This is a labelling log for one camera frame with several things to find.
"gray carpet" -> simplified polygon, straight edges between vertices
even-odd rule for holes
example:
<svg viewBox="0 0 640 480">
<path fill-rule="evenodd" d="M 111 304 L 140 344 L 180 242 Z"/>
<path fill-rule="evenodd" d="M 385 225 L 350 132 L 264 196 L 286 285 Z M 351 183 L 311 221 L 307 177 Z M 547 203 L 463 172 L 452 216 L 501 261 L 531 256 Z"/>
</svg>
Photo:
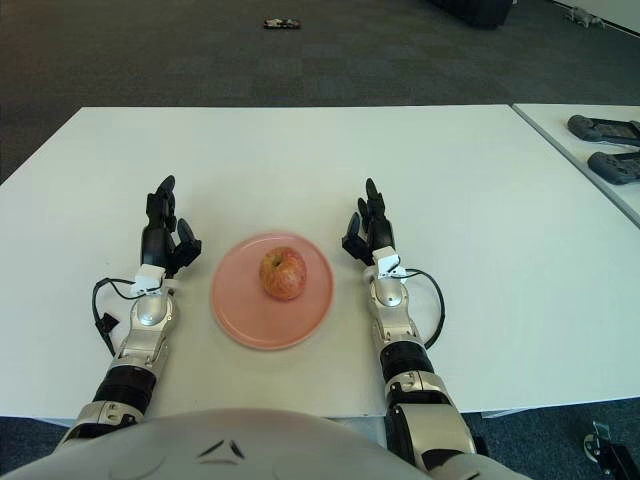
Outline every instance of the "gray carpet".
<svg viewBox="0 0 640 480">
<path fill-rule="evenodd" d="M 3 0 L 0 181 L 82 106 L 640 104 L 640 40 L 563 14 L 520 0 L 492 31 L 424 0 Z M 303 28 L 262 30 L 273 16 Z M 581 451 L 592 419 L 640 459 L 640 400 L 467 419 L 536 479 L 601 478 Z M 62 432 L 0 419 L 0 473 Z"/>
</svg>

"red apple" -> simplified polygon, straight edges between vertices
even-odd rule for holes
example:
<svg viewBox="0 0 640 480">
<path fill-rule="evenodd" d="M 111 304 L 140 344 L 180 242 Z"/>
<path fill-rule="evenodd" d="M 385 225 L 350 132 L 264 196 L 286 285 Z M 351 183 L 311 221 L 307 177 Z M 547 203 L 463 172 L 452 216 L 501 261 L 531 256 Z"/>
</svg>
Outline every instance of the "red apple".
<svg viewBox="0 0 640 480">
<path fill-rule="evenodd" d="M 307 266 L 291 247 L 277 247 L 267 252 L 260 263 L 260 282 L 265 291 L 278 300 L 291 300 L 304 290 Z"/>
</svg>

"table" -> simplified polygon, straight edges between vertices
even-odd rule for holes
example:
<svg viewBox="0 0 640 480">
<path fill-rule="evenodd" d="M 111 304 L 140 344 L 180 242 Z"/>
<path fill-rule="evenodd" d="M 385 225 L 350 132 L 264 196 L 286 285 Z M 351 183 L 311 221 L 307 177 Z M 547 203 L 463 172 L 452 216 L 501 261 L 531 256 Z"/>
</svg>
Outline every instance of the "table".
<svg viewBox="0 0 640 480">
<path fill-rule="evenodd" d="M 640 106 L 516 104 L 514 109 L 640 226 L 640 183 L 612 185 L 594 173 L 587 164 L 589 157 L 597 151 L 629 153 L 638 149 L 631 146 L 585 142 L 567 129 L 567 121 L 573 115 L 622 121 L 638 120 Z"/>
<path fill-rule="evenodd" d="M 73 418 L 91 400 L 109 364 L 91 289 L 133 276 L 146 194 L 169 173 L 203 253 L 177 276 L 181 317 L 149 417 L 384 413 L 363 265 L 340 247 L 368 176 L 403 264 L 443 288 L 430 357 L 462 411 L 640 395 L 640 230 L 508 106 L 83 108 L 0 187 L 0 414 Z M 274 228 L 324 251 L 335 294 L 309 339 L 263 352 L 221 331 L 209 289 L 226 251 Z M 409 285 L 427 336 L 437 299 Z M 130 305 L 100 301 L 123 321 L 117 341 Z"/>
</svg>

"pink plate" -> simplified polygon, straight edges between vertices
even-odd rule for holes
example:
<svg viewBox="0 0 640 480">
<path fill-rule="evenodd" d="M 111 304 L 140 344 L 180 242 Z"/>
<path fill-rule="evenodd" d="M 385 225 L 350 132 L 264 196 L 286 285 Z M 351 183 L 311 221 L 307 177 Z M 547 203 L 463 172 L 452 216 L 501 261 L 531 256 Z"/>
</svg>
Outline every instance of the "pink plate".
<svg viewBox="0 0 640 480">
<path fill-rule="evenodd" d="M 307 285 L 289 301 L 276 300 L 260 284 L 264 255 L 276 247 L 296 249 L 307 265 Z M 333 277 L 327 259 L 308 240 L 292 233 L 266 233 L 233 247 L 213 277 L 214 317 L 235 340 L 250 347 L 274 350 L 307 338 L 331 305 Z"/>
</svg>

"small object on floor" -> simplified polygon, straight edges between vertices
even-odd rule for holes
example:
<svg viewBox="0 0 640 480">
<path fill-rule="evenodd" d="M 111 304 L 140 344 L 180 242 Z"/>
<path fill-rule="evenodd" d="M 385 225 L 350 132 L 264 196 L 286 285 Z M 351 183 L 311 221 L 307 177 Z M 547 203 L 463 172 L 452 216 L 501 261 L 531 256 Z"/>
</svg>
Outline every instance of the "small object on floor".
<svg viewBox="0 0 640 480">
<path fill-rule="evenodd" d="M 580 7 L 573 7 L 564 18 L 578 25 L 582 25 L 584 28 L 589 28 L 589 25 L 598 25 L 600 28 L 605 28 L 604 21 L 600 17 L 591 15 L 584 8 Z"/>
<path fill-rule="evenodd" d="M 300 20 L 293 18 L 267 18 L 264 21 L 264 28 L 269 30 L 277 28 L 298 30 L 300 28 Z"/>
<path fill-rule="evenodd" d="M 596 152 L 587 161 L 589 168 L 613 185 L 640 180 L 640 152 L 611 155 Z"/>
<path fill-rule="evenodd" d="M 611 441 L 609 425 L 593 421 L 594 433 L 584 437 L 584 453 L 595 462 L 605 475 L 616 480 L 638 480 L 640 470 L 631 458 L 629 450 L 622 444 Z"/>
</svg>

